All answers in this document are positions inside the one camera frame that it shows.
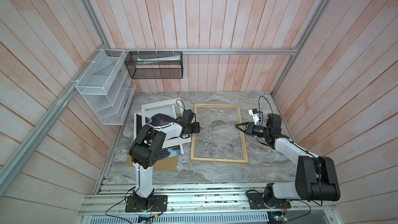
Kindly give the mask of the white photo mat board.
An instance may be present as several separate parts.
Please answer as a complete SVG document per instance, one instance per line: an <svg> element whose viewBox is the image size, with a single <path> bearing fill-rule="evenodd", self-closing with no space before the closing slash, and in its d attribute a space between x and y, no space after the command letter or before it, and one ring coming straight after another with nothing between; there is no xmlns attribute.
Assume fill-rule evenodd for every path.
<svg viewBox="0 0 398 224"><path fill-rule="evenodd" d="M142 126L148 124L166 134L163 148L191 143L191 136L183 135L182 126L176 122L184 110L180 98L142 105Z"/></svg>

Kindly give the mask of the light wooden picture frame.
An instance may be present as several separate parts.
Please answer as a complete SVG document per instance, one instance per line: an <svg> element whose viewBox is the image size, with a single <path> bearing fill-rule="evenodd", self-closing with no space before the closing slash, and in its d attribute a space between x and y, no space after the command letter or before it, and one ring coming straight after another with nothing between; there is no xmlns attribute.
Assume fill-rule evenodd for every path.
<svg viewBox="0 0 398 224"><path fill-rule="evenodd" d="M239 105L226 105L226 104L204 104L204 103L195 103L194 106L194 113L198 113L199 108L231 108L235 109L237 113L237 119L239 123L242 123L242 118L241 118L241 112L240 112L240 106ZM218 158L199 158L195 157L195 141L196 141L196 134L193 134L192 136L192 142L191 142L191 153L190 153L190 159L191 161L200 161L200 162L225 162L225 163L243 163L243 164L248 164L248 153L247 153L247 147L246 147L246 140L244 138L244 134L240 132L240 141L241 141L241 146L243 150L243 159L238 160L238 159L218 159Z"/></svg>

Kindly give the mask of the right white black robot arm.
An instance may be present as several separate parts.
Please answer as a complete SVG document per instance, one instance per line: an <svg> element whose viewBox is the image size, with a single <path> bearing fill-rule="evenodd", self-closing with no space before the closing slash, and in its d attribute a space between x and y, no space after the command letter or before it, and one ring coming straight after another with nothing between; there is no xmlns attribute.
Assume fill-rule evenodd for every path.
<svg viewBox="0 0 398 224"><path fill-rule="evenodd" d="M341 198L334 161L311 153L273 127L254 122L236 124L242 133L264 139L264 145L286 156L296 165L295 180L287 183L269 183L262 195L263 204L276 208L289 200L333 201Z"/></svg>

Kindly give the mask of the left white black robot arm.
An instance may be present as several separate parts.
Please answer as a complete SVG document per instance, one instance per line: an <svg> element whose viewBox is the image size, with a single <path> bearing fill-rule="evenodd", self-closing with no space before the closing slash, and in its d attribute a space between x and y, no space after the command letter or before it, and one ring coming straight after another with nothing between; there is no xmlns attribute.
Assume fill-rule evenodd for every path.
<svg viewBox="0 0 398 224"><path fill-rule="evenodd" d="M144 200L153 195L152 173L153 166L161 159L161 151L165 141L180 136L186 137L200 133L199 122L177 123L154 127L146 124L139 131L129 149L129 155L136 170L137 183L134 196Z"/></svg>

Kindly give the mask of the dark photo with white border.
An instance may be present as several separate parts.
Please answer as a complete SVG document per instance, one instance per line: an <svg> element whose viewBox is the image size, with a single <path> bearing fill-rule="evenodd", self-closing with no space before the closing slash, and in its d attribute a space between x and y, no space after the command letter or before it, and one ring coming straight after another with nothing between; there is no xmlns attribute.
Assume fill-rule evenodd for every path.
<svg viewBox="0 0 398 224"><path fill-rule="evenodd" d="M136 139L136 136L138 135L141 128L142 128L142 117L139 113L134 113L133 139ZM171 147L162 148L160 160L180 156L183 154L184 150L182 145L175 145Z"/></svg>

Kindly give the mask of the brown cardboard backing board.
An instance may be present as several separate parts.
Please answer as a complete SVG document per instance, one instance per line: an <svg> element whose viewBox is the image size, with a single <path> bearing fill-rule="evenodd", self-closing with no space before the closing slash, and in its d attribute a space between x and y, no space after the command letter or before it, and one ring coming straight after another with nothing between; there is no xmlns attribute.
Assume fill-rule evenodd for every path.
<svg viewBox="0 0 398 224"><path fill-rule="evenodd" d="M156 170L165 170L165 171L176 171L178 164L179 156L158 160L153 166ZM131 160L131 156L128 154L127 160L125 162L126 166L132 167L133 162Z"/></svg>

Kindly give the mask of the paper sheet inside black basket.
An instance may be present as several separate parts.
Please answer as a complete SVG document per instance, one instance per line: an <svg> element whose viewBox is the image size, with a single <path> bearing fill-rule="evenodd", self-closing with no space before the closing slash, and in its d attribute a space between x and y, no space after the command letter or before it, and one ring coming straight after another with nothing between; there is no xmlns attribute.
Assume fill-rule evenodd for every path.
<svg viewBox="0 0 398 224"><path fill-rule="evenodd" d="M136 65L178 65L181 61L181 55L174 56L156 56L146 55L136 58Z"/></svg>

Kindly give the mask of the aluminium slotted base rails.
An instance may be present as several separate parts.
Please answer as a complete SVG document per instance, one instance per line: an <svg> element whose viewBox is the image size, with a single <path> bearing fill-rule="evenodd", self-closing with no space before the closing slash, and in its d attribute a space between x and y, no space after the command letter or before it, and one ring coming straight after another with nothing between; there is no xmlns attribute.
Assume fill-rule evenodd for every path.
<svg viewBox="0 0 398 224"><path fill-rule="evenodd" d="M101 184L99 191L85 197L78 224L341 224L332 202L290 201L268 209L254 206L248 196L261 193L266 183L158 184L155 196L166 201L142 212L126 212L128 184Z"/></svg>

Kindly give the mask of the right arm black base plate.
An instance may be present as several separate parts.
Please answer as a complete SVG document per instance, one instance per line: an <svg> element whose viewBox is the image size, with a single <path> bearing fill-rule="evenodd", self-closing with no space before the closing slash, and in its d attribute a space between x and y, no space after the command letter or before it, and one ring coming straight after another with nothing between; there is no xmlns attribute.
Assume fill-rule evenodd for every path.
<svg viewBox="0 0 398 224"><path fill-rule="evenodd" d="M286 199L272 198L266 193L260 193L257 191L250 191L246 193L248 202L251 209L289 209L291 203Z"/></svg>

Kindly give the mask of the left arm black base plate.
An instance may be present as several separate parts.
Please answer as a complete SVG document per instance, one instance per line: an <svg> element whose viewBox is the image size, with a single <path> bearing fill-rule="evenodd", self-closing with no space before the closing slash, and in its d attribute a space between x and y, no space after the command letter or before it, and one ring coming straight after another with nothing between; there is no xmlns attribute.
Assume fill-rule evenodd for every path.
<svg viewBox="0 0 398 224"><path fill-rule="evenodd" d="M167 195L151 195L148 198L134 195L127 198L125 212L165 212L167 210L167 204Z"/></svg>

